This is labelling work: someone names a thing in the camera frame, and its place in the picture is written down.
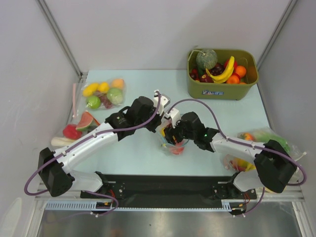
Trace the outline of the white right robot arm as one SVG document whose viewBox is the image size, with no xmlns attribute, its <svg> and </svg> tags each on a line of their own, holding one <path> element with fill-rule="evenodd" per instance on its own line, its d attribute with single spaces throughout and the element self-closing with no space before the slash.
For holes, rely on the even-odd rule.
<svg viewBox="0 0 316 237">
<path fill-rule="evenodd" d="M 184 139 L 192 140 L 201 150 L 231 155 L 255 166 L 251 171 L 239 171 L 232 176 L 228 193 L 233 198 L 239 198 L 245 191 L 259 187 L 282 193 L 297 169 L 281 144 L 275 140 L 258 143 L 228 138 L 218 129 L 204 126 L 194 112 L 181 115 L 172 110 L 165 118 L 171 122 L 164 129 L 168 142 L 176 144 Z"/>
</svg>

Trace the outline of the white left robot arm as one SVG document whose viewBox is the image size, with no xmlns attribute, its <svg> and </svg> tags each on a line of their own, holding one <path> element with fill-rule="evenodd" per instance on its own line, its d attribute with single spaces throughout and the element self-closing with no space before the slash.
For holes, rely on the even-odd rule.
<svg viewBox="0 0 316 237">
<path fill-rule="evenodd" d="M 55 151 L 45 148 L 39 155 L 39 176 L 52 197 L 58 197 L 71 189 L 93 192 L 102 198 L 109 186 L 101 172 L 84 173 L 75 167 L 95 151 L 133 135 L 139 128 L 155 132 L 160 126 L 164 109 L 170 103 L 165 95 L 153 99 L 140 96 L 131 106 L 111 114 L 94 130 L 72 144 Z"/>
</svg>

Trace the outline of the blue zip top bag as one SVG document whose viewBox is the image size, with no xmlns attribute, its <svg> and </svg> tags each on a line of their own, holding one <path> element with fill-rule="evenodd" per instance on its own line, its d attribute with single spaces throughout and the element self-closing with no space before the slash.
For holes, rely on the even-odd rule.
<svg viewBox="0 0 316 237">
<path fill-rule="evenodd" d="M 158 137 L 160 146 L 173 155 L 181 155 L 189 142 L 170 123 L 163 124 L 158 128 Z"/>
</svg>

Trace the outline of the red apple from bag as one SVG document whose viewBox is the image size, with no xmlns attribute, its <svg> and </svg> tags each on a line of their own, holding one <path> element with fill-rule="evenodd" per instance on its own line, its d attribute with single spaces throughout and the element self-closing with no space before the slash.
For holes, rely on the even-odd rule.
<svg viewBox="0 0 316 237">
<path fill-rule="evenodd" d="M 169 148 L 169 151 L 174 155 L 181 155 L 185 149 L 184 142 L 176 143 L 175 145 Z"/>
</svg>

